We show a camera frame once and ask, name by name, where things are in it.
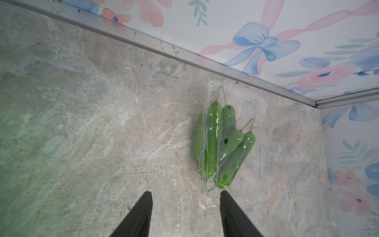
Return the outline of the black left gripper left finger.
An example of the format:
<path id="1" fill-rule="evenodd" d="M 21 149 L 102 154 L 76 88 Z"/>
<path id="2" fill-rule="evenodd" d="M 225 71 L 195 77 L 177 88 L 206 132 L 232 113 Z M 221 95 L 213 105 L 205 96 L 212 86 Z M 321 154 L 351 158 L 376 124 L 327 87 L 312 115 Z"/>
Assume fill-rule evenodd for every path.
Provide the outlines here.
<path id="1" fill-rule="evenodd" d="M 152 193 L 146 191 L 130 209 L 110 237 L 148 237 L 152 210 Z"/>

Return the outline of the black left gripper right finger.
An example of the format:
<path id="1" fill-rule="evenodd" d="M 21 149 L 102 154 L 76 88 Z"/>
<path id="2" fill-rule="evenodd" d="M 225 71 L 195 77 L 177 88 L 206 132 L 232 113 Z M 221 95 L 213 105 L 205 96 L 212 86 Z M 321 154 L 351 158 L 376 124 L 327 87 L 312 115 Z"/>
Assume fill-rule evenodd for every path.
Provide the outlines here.
<path id="1" fill-rule="evenodd" d="M 227 191 L 221 192 L 220 213 L 225 237 L 263 236 Z"/>

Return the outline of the clear pepper container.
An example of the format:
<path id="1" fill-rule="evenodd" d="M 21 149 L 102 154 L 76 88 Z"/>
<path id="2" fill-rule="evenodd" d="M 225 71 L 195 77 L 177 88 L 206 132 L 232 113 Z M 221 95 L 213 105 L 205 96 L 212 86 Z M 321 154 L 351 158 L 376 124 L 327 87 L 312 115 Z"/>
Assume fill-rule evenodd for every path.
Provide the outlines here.
<path id="1" fill-rule="evenodd" d="M 228 192 L 245 208 L 270 198 L 267 101 L 246 86 L 210 81 L 193 134 L 199 205 L 205 214 Z"/>

